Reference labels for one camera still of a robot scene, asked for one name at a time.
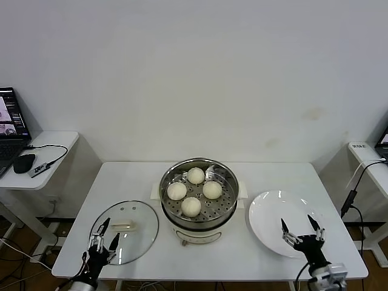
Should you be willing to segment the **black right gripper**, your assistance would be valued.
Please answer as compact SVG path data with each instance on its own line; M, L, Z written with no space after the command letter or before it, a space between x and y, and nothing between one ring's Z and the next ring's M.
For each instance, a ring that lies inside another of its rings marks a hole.
M316 235L295 236L289 232L287 224L281 218L282 239L296 251L302 252L309 263L310 270L316 270L330 264L322 252L324 244L325 228L321 228L318 222L310 215L307 216Z

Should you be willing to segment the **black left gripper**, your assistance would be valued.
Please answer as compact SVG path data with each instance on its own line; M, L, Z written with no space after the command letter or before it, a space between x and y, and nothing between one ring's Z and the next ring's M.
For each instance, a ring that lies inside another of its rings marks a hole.
M109 249L104 247L104 234L109 226L110 218L107 218L98 228L97 231L90 235L88 244L89 258L87 261L87 277L96 281L101 270L115 256L119 244L120 233L117 233L112 239Z

